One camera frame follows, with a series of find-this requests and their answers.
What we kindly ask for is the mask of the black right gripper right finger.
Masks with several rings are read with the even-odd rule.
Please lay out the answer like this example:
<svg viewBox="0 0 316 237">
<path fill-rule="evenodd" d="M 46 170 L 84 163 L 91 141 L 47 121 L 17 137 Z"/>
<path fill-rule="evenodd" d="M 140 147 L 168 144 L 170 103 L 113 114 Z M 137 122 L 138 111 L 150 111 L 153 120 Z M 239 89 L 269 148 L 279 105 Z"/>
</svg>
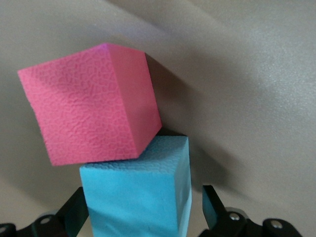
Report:
<svg viewBox="0 0 316 237">
<path fill-rule="evenodd" d="M 300 237 L 299 231 L 289 222 L 269 218 L 262 225 L 250 220 L 236 209 L 227 210 L 212 185 L 202 188 L 202 210 L 208 229 L 201 237 Z"/>
</svg>

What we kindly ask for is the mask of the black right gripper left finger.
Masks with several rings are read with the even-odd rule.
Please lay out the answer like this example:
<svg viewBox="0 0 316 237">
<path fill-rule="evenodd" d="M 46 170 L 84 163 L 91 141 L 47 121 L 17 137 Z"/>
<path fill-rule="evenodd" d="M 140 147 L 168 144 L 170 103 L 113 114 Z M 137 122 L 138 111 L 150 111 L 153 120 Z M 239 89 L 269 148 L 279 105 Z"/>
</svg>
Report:
<svg viewBox="0 0 316 237">
<path fill-rule="evenodd" d="M 1 223 L 2 237 L 76 237 L 89 216 L 83 188 L 79 187 L 55 213 L 37 218 L 17 230 L 13 223 Z"/>
</svg>

